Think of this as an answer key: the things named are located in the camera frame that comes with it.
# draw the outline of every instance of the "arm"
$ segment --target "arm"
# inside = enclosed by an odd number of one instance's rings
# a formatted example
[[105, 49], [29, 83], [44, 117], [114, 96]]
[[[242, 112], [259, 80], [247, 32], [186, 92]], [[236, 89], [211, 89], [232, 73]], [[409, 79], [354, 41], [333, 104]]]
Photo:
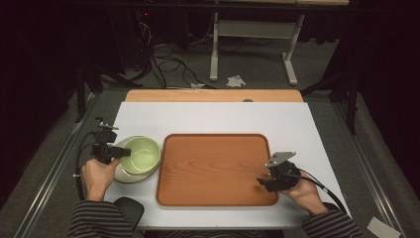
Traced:
[[302, 228], [309, 238], [315, 237], [365, 237], [355, 221], [340, 210], [328, 209], [318, 194], [316, 185], [300, 179], [297, 186], [282, 191], [298, 206], [309, 212], [310, 218], [303, 221]]
[[86, 200], [74, 208], [68, 237], [133, 237], [126, 216], [113, 203], [103, 201], [118, 164], [120, 160], [105, 165], [92, 159], [83, 166]]

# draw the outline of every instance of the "gray carpet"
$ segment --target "gray carpet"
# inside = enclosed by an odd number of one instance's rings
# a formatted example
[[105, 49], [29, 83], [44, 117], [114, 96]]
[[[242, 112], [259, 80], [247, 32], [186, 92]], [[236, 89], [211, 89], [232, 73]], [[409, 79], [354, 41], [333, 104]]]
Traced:
[[[217, 88], [226, 86], [228, 76], [240, 75], [247, 83], [245, 89], [251, 88], [291, 88], [285, 79], [284, 68], [280, 62], [278, 48], [287, 46], [285, 42], [275, 42], [267, 46], [243, 47], [236, 52], [221, 52], [219, 59], [219, 80], [212, 83], [208, 80], [210, 55], [209, 49], [191, 49], [188, 53], [175, 50], [179, 58], [185, 60], [187, 65], [194, 70], [200, 80]], [[234, 49], [235, 46], [224, 46], [225, 50]], [[296, 47], [292, 58], [294, 69], [299, 81], [296, 89], [305, 88], [318, 81], [328, 60], [335, 48], [335, 44], [318, 46], [313, 42], [300, 43]], [[162, 49], [157, 54], [164, 55], [167, 49]], [[171, 69], [173, 65], [163, 65]], [[182, 68], [165, 74], [169, 87], [185, 87], [185, 82], [195, 82], [192, 74], [185, 74], [182, 78]], [[155, 77], [150, 73], [142, 80], [145, 86], [158, 86]], [[92, 106], [89, 117], [79, 124], [80, 133], [75, 140], [76, 144], [82, 135], [97, 129], [94, 117], [104, 117], [107, 123], [113, 123], [121, 101], [124, 100], [127, 88], [108, 86], [101, 95], [95, 95], [96, 103]], [[314, 93], [305, 97], [309, 103], [316, 126], [319, 130], [325, 150], [331, 160], [332, 167], [337, 176], [342, 191], [347, 198], [347, 204], [358, 225], [367, 237], [374, 237], [367, 226], [375, 216], [383, 220], [371, 190], [367, 184], [364, 170], [358, 161], [358, 154], [352, 141], [343, 126], [337, 113], [336, 105], [329, 102], [326, 92]], [[39, 151], [29, 164], [25, 174], [9, 197], [0, 212], [0, 237], [13, 237], [18, 230], [37, 192], [48, 176], [55, 159], [68, 135], [72, 133], [76, 118], [75, 98], [69, 101], [70, 109], [53, 125], [49, 136], [40, 146]], [[420, 217], [419, 202], [408, 182], [395, 164], [392, 156], [381, 140], [380, 133], [368, 116], [363, 100], [359, 100], [357, 114], [358, 137], [364, 152], [372, 167], [378, 174], [378, 180], [384, 187], [401, 227], [406, 231], [406, 237], [418, 237], [419, 228], [415, 222]], [[48, 199], [43, 212], [36, 217], [33, 230], [29, 237], [65, 237], [74, 204], [77, 202], [77, 192], [73, 175], [76, 144], [70, 148], [63, 167], [62, 174], [54, 185], [53, 192]], [[82, 157], [89, 158], [87, 153]], [[286, 237], [305, 237], [300, 229], [285, 230]]]

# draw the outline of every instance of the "white tabletop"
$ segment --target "white tabletop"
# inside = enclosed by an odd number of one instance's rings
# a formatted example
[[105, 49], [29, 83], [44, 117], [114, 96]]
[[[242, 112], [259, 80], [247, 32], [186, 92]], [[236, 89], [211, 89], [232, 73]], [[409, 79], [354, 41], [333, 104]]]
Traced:
[[[131, 136], [148, 136], [161, 146], [170, 134], [262, 134], [271, 154], [296, 152], [290, 161], [331, 189], [348, 210], [306, 103], [123, 102], [114, 126], [119, 127], [116, 143]], [[145, 207], [139, 223], [143, 229], [286, 228], [300, 226], [308, 217], [284, 195], [273, 206], [161, 206], [156, 201], [157, 184], [158, 170], [140, 182], [114, 181], [105, 200], [128, 196], [140, 202]], [[323, 201], [334, 203], [321, 189], [319, 193]]]

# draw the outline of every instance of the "bowl rim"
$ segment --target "bowl rim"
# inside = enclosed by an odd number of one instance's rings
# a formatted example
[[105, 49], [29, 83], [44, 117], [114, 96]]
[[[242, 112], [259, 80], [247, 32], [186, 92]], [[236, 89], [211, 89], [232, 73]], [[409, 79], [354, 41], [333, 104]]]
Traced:
[[158, 166], [158, 164], [159, 164], [159, 162], [161, 160], [161, 147], [160, 147], [160, 145], [158, 144], [157, 141], [155, 141], [154, 139], [152, 139], [150, 137], [147, 137], [147, 136], [133, 136], [133, 137], [129, 137], [129, 138], [126, 138], [126, 139], [122, 140], [121, 142], [119, 142], [117, 144], [117, 146], [125, 148], [127, 146], [127, 144], [129, 144], [130, 142], [132, 142], [132, 141], [134, 141], [136, 139], [148, 139], [148, 140], [150, 140], [150, 141], [152, 141], [152, 142], [155, 143], [155, 145], [157, 146], [157, 150], [158, 150], [158, 156], [157, 156], [156, 163], [152, 167], [150, 167], [148, 170], [144, 170], [144, 171], [141, 171], [141, 172], [134, 172], [134, 171], [131, 171], [131, 170], [125, 168], [123, 166], [123, 163], [122, 163], [123, 162], [122, 160], [125, 157], [122, 157], [121, 158], [121, 167], [122, 167], [123, 170], [125, 170], [128, 173], [134, 174], [134, 175], [142, 175], [142, 174], [148, 173], [149, 171], [152, 171], [153, 169], [155, 169]]

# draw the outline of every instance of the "tray rim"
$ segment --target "tray rim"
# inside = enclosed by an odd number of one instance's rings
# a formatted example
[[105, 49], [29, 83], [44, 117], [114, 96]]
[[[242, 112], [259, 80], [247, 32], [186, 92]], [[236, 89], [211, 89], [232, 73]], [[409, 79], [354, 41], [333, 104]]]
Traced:
[[162, 145], [162, 153], [161, 153], [161, 158], [160, 158], [160, 165], [158, 168], [158, 178], [157, 178], [157, 192], [156, 192], [156, 201], [159, 205], [161, 206], [165, 206], [165, 207], [216, 207], [216, 206], [231, 206], [231, 207], [240, 207], [240, 206], [273, 206], [278, 202], [279, 199], [279, 195], [277, 192], [274, 193], [275, 199], [273, 200], [272, 203], [268, 203], [268, 204], [264, 204], [264, 205], [253, 205], [253, 204], [249, 204], [249, 205], [245, 205], [245, 204], [239, 204], [239, 205], [233, 205], [233, 204], [205, 204], [205, 205], [184, 205], [184, 204], [165, 204], [164, 202], [161, 202], [158, 198], [159, 195], [159, 187], [160, 187], [160, 179], [161, 179], [161, 175], [162, 175], [162, 168], [163, 168], [163, 163], [164, 163], [164, 152], [165, 152], [165, 148], [166, 148], [166, 142], [167, 140], [173, 138], [173, 137], [183, 137], [183, 136], [191, 136], [191, 137], [220, 137], [220, 136], [229, 136], [229, 137], [259, 137], [261, 139], [264, 140], [264, 144], [266, 146], [266, 151], [267, 151], [267, 157], [269, 158], [270, 156], [270, 151], [269, 151], [269, 145], [268, 145], [268, 140], [266, 138], [265, 135], [261, 134], [261, 133], [173, 133], [173, 134], [169, 134], [164, 138], [163, 141], [163, 145]]

